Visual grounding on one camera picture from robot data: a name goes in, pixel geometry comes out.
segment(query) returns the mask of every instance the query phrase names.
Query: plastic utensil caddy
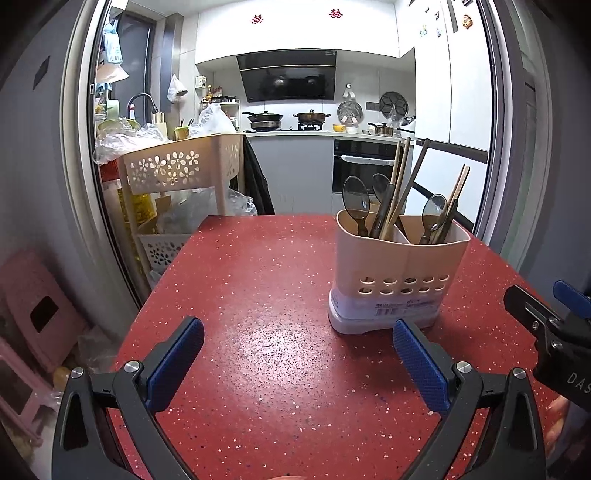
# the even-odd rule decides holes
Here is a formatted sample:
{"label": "plastic utensil caddy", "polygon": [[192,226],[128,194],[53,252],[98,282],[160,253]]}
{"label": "plastic utensil caddy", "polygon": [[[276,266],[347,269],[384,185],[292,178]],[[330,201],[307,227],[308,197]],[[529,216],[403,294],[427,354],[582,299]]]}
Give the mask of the plastic utensil caddy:
{"label": "plastic utensil caddy", "polygon": [[[374,218],[370,213],[366,219],[368,230]],[[349,214],[337,214],[335,281],[329,295],[330,324],[337,332],[392,328],[400,318],[420,328],[435,322],[470,235],[453,222],[445,243],[418,245],[424,231],[421,216],[400,219],[408,239],[394,227],[394,242],[387,242],[358,236]]]}

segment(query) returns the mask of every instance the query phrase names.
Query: human hand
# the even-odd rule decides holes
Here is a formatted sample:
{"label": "human hand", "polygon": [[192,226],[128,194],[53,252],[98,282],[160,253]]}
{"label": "human hand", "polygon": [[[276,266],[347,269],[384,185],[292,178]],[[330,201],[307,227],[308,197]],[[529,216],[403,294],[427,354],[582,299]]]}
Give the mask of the human hand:
{"label": "human hand", "polygon": [[546,409],[547,416],[554,418],[554,424],[544,436],[546,456],[549,456],[552,453],[556,446],[556,441],[558,441],[558,437],[560,437],[560,433],[562,433],[564,419],[569,410],[569,405],[570,401],[560,396],[550,404],[548,409]]}

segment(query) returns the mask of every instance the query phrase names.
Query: red speckled countertop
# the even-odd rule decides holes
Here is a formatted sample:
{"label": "red speckled countertop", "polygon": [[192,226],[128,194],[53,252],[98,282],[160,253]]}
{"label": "red speckled countertop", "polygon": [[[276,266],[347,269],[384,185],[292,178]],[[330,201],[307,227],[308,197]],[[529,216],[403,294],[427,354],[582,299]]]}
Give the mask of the red speckled countertop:
{"label": "red speckled countertop", "polygon": [[[210,217],[133,324],[117,368],[187,315],[205,325],[200,355],[157,415],[200,479],[396,480],[437,424],[391,330],[342,336],[330,327],[335,228],[331,216]],[[473,240],[427,336],[480,372],[519,365],[531,374],[533,338],[502,306],[516,283],[525,285]],[[555,395],[532,382],[544,411]],[[463,472],[483,420],[479,412],[449,479]],[[116,425],[135,473],[149,478],[120,418]]]}

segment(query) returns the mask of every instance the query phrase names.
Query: sink faucet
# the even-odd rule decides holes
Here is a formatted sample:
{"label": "sink faucet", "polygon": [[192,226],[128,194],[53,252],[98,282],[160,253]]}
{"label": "sink faucet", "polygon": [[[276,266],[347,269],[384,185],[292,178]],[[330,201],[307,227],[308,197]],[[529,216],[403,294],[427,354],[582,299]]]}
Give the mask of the sink faucet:
{"label": "sink faucet", "polygon": [[129,118],[129,114],[131,113],[131,104],[134,102],[134,100],[136,98],[139,98],[139,97],[147,97],[150,100],[151,107],[152,107],[152,115],[159,112],[158,107],[154,103],[154,99],[152,98],[152,96],[149,93],[138,93],[137,95],[133,96],[131,98],[131,100],[129,101],[129,103],[127,104],[127,118]]}

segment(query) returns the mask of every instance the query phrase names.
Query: black jacket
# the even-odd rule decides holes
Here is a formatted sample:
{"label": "black jacket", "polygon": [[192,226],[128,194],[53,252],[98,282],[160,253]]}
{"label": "black jacket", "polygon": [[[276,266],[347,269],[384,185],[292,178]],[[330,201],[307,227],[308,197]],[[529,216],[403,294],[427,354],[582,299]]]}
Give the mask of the black jacket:
{"label": "black jacket", "polygon": [[[253,198],[258,214],[275,215],[267,179],[263,175],[255,151],[246,135],[244,135],[244,182],[246,187],[244,193]],[[230,182],[230,188],[238,190],[238,179],[233,179]]]}

